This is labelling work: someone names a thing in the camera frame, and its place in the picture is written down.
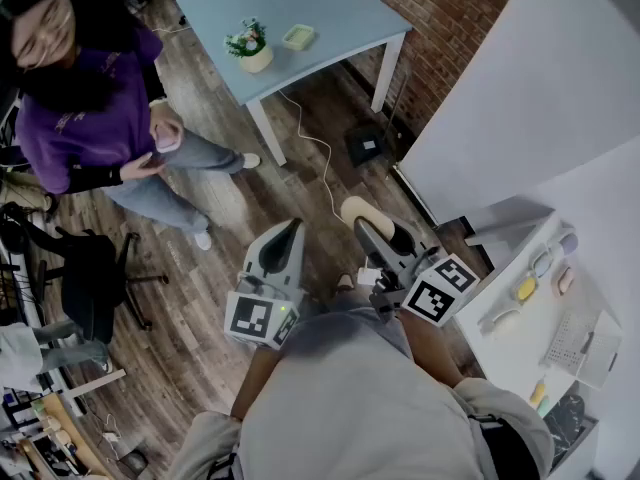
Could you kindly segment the white perforated tray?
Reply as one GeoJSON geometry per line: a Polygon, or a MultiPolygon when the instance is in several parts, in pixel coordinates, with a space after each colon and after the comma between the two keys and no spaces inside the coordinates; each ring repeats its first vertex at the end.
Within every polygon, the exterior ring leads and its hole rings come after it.
{"type": "Polygon", "coordinates": [[[623,341],[622,330],[607,312],[566,310],[541,361],[582,384],[601,389],[623,341]]]}

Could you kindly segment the person's grey sweatshirt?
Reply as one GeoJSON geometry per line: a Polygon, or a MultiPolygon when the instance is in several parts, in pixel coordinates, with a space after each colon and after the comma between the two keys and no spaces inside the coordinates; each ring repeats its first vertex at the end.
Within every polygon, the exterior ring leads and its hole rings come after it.
{"type": "Polygon", "coordinates": [[[398,317],[297,326],[243,421],[197,415],[166,480],[545,480],[551,433],[482,378],[454,389],[415,362],[398,317]]]}

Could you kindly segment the potted white flower plant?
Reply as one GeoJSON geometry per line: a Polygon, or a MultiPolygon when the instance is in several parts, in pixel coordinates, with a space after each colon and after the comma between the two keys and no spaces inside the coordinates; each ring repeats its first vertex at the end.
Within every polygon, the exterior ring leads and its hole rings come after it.
{"type": "Polygon", "coordinates": [[[225,37],[225,50],[243,70],[256,74],[272,62],[273,51],[266,39],[266,28],[255,17],[243,19],[241,24],[239,33],[225,37]]]}

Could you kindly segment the person's left forearm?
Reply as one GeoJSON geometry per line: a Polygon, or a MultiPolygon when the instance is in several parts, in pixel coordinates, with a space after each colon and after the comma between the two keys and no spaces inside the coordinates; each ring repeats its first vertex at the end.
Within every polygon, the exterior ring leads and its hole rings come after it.
{"type": "Polygon", "coordinates": [[[243,421],[268,382],[271,374],[280,360],[281,354],[277,350],[258,347],[250,361],[249,368],[232,405],[230,416],[243,421]]]}

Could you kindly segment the yellow object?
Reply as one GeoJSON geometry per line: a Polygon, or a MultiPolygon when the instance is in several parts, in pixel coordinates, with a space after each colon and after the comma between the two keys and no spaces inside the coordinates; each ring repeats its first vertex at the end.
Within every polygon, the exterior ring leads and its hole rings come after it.
{"type": "Polygon", "coordinates": [[[514,285],[514,299],[519,304],[524,304],[533,296],[538,287],[537,279],[534,275],[528,274],[517,281],[514,285]]]}

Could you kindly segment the black office chair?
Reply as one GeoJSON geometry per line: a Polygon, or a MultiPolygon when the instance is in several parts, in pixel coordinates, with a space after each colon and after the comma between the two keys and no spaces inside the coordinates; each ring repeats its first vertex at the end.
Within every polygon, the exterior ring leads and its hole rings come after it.
{"type": "Polygon", "coordinates": [[[115,310],[121,305],[127,308],[139,329],[152,329],[152,322],[144,316],[131,286],[151,282],[167,285],[169,277],[165,274],[132,277],[127,273],[129,250],[140,240],[139,234],[127,233],[120,250],[109,237],[90,229],[71,234],[57,227],[59,236],[53,237],[30,222],[15,203],[0,208],[0,228],[8,224],[16,225],[28,242],[63,259],[63,265],[55,269],[40,263],[36,295],[43,297],[46,284],[60,279],[62,310],[80,327],[85,340],[110,343],[115,310]]]}

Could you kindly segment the white shelf unit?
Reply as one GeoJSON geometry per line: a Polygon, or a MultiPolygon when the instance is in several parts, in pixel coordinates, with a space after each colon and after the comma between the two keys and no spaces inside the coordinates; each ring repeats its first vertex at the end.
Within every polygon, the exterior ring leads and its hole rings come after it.
{"type": "Polygon", "coordinates": [[[622,332],[614,368],[603,387],[590,394],[587,404],[600,427],[594,466],[608,480],[626,477],[640,455],[640,445],[627,435],[638,420],[630,398],[636,392],[634,340],[640,330],[635,285],[640,273],[640,260],[635,257],[640,234],[632,228],[632,212],[614,194],[567,188],[534,190],[468,213],[473,229],[470,236],[485,248],[494,270],[456,318],[491,382],[527,398],[544,377],[550,398],[558,400],[572,378],[541,365],[564,309],[547,279],[522,306],[519,322],[506,334],[483,337],[477,322],[491,309],[510,304],[512,285],[529,270],[533,257],[563,226],[574,229],[579,244],[569,260],[576,266],[576,285],[585,297],[584,305],[606,309],[622,332]]]}

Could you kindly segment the person's right forearm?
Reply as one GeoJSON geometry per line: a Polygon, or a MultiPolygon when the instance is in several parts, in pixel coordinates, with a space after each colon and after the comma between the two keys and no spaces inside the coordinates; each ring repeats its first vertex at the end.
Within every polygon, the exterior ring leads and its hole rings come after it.
{"type": "Polygon", "coordinates": [[[414,362],[436,381],[454,389],[465,376],[456,365],[441,330],[415,314],[397,314],[406,334],[414,362]]]}

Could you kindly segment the beige soap bar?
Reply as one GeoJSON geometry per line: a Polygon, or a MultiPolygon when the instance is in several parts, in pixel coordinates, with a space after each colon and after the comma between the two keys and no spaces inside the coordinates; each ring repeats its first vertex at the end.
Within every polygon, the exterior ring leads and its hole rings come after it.
{"type": "Polygon", "coordinates": [[[392,219],[359,196],[350,196],[343,201],[340,216],[351,231],[355,230],[356,220],[362,218],[387,240],[391,240],[395,234],[395,224],[392,219]]]}

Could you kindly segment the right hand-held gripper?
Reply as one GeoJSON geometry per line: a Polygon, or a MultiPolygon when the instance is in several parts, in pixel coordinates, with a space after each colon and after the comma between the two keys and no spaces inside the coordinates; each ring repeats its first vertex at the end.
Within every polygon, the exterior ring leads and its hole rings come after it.
{"type": "Polygon", "coordinates": [[[480,279],[456,254],[427,251],[414,228],[389,218],[394,224],[390,240],[366,220],[355,222],[354,233],[367,258],[383,270],[369,300],[383,321],[405,310],[442,327],[470,300],[480,279]]]}

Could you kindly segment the black marble slab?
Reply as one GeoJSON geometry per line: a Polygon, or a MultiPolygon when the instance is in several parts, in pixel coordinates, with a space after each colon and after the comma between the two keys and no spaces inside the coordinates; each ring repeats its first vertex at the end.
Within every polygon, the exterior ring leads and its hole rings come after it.
{"type": "Polygon", "coordinates": [[[584,416],[584,399],[579,394],[565,394],[544,417],[554,443],[552,468],[560,463],[579,437],[584,416]]]}

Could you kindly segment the light green soap dish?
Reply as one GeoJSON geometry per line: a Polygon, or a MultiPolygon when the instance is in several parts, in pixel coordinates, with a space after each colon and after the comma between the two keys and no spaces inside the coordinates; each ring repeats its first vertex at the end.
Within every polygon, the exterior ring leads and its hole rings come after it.
{"type": "Polygon", "coordinates": [[[307,25],[295,24],[282,38],[283,45],[293,51],[303,51],[315,38],[315,30],[307,25]]]}

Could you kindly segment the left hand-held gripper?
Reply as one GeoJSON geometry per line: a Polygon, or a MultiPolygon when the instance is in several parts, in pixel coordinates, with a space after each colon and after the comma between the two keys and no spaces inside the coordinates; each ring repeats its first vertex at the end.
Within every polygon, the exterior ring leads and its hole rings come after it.
{"type": "Polygon", "coordinates": [[[249,246],[238,284],[227,295],[224,332],[241,342],[280,350],[300,319],[305,225],[272,226],[249,246]],[[279,278],[285,286],[263,278],[279,278]]]}

